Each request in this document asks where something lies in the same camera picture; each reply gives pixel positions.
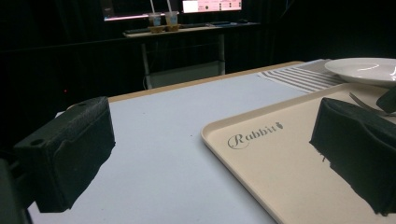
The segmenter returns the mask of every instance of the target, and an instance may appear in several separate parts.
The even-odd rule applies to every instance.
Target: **white table surface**
[[[71,210],[45,223],[275,223],[205,146],[202,128],[303,95],[257,74],[110,104],[116,146]]]

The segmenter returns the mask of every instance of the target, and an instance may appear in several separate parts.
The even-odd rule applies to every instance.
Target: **plastic cup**
[[[148,14],[149,26],[160,26],[161,25],[161,13],[149,13]]]
[[[166,25],[177,25],[177,11],[165,12]]]

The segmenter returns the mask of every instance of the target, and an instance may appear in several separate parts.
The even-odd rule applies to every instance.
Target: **computer screen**
[[[239,10],[242,10],[242,0],[182,0],[182,13]]]
[[[179,0],[101,0],[105,21],[121,21],[147,18],[153,12],[179,11]]]

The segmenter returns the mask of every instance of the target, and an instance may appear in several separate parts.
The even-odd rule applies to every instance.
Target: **fork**
[[[355,94],[353,94],[352,92],[349,93],[350,98],[352,98],[352,100],[354,100],[356,102],[356,104],[358,104],[359,106],[361,106],[362,108],[371,111],[379,116],[383,116],[383,117],[396,117],[396,114],[390,114],[387,113],[383,110],[378,110],[375,108],[372,108],[371,106],[367,105],[366,103],[364,103],[361,99],[359,99]]]

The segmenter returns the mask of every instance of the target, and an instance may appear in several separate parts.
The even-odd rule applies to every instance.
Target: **cafeteria tray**
[[[323,97],[354,103],[353,92],[375,105],[386,90],[341,84],[209,123],[201,135],[277,223],[396,223],[396,214],[375,214],[309,144]]]

